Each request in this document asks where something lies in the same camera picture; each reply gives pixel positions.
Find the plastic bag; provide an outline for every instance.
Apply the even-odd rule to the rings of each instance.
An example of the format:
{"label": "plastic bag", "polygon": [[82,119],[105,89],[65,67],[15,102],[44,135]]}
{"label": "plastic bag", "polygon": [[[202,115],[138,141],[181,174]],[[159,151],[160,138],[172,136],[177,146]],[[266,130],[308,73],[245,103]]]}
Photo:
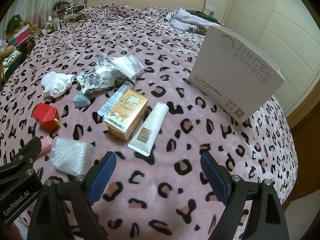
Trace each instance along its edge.
{"label": "plastic bag", "polygon": [[136,59],[134,55],[125,55],[122,57],[107,57],[110,65],[115,65],[131,81],[136,82],[136,77],[144,71],[144,66]]}
{"label": "plastic bag", "polygon": [[97,55],[96,63],[93,70],[81,72],[77,76],[77,81],[84,95],[110,89],[128,79],[135,83],[136,77],[144,71],[144,66],[133,55],[118,58],[104,58]]}

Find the white bottle cap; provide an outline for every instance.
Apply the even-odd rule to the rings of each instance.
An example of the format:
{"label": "white bottle cap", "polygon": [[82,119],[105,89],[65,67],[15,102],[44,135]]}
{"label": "white bottle cap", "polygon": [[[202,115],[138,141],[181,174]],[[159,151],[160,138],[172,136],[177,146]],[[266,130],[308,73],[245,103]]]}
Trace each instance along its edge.
{"label": "white bottle cap", "polygon": [[169,111],[169,107],[165,103],[158,102],[153,108],[153,111],[160,112],[161,114],[166,116],[167,112]]}

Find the white squeeze tube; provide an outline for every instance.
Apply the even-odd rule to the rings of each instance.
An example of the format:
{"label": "white squeeze tube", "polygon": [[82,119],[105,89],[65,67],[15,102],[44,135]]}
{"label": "white squeeze tube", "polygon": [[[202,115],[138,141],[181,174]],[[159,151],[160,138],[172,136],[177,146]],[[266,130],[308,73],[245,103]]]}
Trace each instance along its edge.
{"label": "white squeeze tube", "polygon": [[168,110],[169,107],[165,103],[158,102],[128,147],[142,155],[149,156]]}

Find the white wardrobe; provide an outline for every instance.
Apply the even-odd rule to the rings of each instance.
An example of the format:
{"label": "white wardrobe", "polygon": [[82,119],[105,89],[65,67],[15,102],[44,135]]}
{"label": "white wardrobe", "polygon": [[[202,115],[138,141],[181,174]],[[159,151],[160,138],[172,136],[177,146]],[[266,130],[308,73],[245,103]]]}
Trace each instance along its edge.
{"label": "white wardrobe", "polygon": [[285,83],[276,92],[288,116],[320,78],[320,30],[301,0],[233,0],[225,26],[276,61]]}

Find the blue gripper pad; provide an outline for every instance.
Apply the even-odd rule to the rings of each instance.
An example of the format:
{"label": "blue gripper pad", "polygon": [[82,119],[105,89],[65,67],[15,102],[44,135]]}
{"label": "blue gripper pad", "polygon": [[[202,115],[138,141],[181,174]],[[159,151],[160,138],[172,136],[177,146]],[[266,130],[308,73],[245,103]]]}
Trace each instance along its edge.
{"label": "blue gripper pad", "polygon": [[108,184],[113,171],[116,168],[116,154],[111,153],[109,158],[104,163],[103,167],[98,172],[97,176],[90,185],[90,193],[87,198],[88,203],[92,206],[94,202],[100,200],[101,195]]}
{"label": "blue gripper pad", "polygon": [[200,165],[218,201],[226,206],[228,204],[227,185],[205,154],[201,155]]}

